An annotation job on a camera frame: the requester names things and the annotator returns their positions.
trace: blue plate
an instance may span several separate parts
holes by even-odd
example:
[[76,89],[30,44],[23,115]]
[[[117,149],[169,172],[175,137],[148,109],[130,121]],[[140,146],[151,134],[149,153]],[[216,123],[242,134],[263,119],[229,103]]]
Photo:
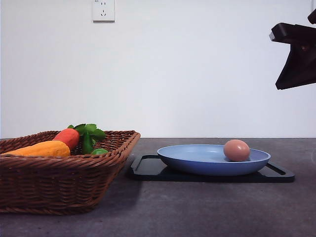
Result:
[[236,176],[262,169],[271,155],[250,149],[246,161],[230,161],[223,151],[223,145],[191,144],[160,148],[160,159],[171,168],[200,175]]

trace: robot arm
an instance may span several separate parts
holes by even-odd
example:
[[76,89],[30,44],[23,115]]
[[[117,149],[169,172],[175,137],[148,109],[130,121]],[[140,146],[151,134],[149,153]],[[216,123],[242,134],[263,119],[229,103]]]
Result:
[[[308,20],[316,23],[316,10],[308,16]],[[277,89],[316,83],[316,28],[279,23],[272,28],[270,39],[291,45],[276,81]]]

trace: toy vegetable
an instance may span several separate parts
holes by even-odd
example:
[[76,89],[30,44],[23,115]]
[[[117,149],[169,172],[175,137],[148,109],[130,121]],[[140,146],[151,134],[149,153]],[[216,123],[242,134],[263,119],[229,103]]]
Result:
[[95,124],[80,124],[76,127],[70,125],[59,132],[52,141],[36,143],[35,145],[19,148],[14,151],[3,153],[20,156],[70,156],[70,151],[74,149],[82,140],[82,153],[99,155],[107,153],[104,149],[95,149],[95,141],[105,138],[105,132],[97,129]]

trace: wicker basket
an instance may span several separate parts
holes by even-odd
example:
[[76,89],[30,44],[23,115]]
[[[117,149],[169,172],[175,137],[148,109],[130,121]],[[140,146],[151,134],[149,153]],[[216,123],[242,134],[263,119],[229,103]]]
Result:
[[[95,148],[109,152],[69,157],[0,156],[0,212],[76,214],[91,211],[123,168],[140,138],[135,131],[105,131]],[[0,153],[49,141],[58,131],[0,141]]]

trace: plate rim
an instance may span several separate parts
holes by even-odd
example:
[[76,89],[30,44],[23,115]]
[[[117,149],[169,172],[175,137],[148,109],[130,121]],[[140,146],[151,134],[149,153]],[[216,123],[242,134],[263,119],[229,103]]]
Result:
[[267,158],[265,159],[261,159],[261,160],[248,160],[248,161],[226,161],[226,162],[223,162],[223,161],[220,161],[220,162],[215,162],[215,161],[199,161],[199,160],[186,160],[186,159],[179,159],[179,158],[173,158],[173,157],[168,157],[168,156],[164,156],[164,155],[161,155],[159,154],[159,151],[162,150],[162,149],[165,149],[165,148],[169,148],[169,147],[179,147],[179,146],[196,146],[196,145],[203,145],[203,146],[219,146],[219,147],[223,147],[224,145],[217,145],[217,144],[181,144],[181,145],[172,145],[172,146],[166,146],[166,147],[161,147],[157,150],[157,154],[159,156],[162,156],[162,157],[165,157],[165,158],[169,158],[169,159],[176,159],[176,160],[182,160],[182,161],[189,161],[189,162],[201,162],[201,163],[214,163],[214,164],[245,164],[245,163],[256,163],[256,162],[263,162],[263,161],[269,161],[269,159],[271,158],[271,155],[267,152],[264,152],[262,150],[258,150],[258,149],[253,149],[253,148],[250,148],[250,150],[253,150],[253,151],[258,151],[258,152],[261,152],[261,153],[265,153],[268,155]]

